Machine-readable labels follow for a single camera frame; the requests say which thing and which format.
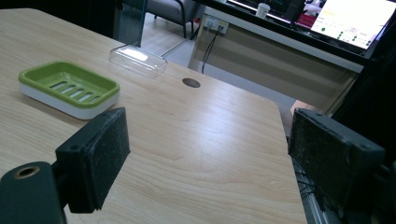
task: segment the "chair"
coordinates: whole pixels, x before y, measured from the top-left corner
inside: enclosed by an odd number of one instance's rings
[[[147,12],[183,26],[186,38],[186,23],[191,23],[191,33],[194,33],[193,20],[200,18],[205,6],[193,0],[148,0]]]

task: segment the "wire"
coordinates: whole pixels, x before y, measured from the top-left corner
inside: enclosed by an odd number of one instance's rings
[[[206,61],[209,58],[210,51],[212,51],[213,45],[215,44],[216,37],[219,35],[219,33],[222,30],[222,28],[223,28],[222,26],[219,26],[218,30],[215,33],[215,36],[213,37],[212,41],[210,41],[209,45],[206,48],[205,55],[204,55],[204,58],[202,60],[202,62],[203,62],[203,64],[202,64],[202,74],[204,73]]]

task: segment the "plastic container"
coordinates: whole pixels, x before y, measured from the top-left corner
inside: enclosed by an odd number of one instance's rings
[[[158,77],[168,62],[165,58],[146,52],[132,45],[125,45],[110,51],[112,63],[134,71],[144,77]]]
[[[93,119],[114,105],[120,86],[74,63],[46,63],[19,75],[21,91],[77,119]]]

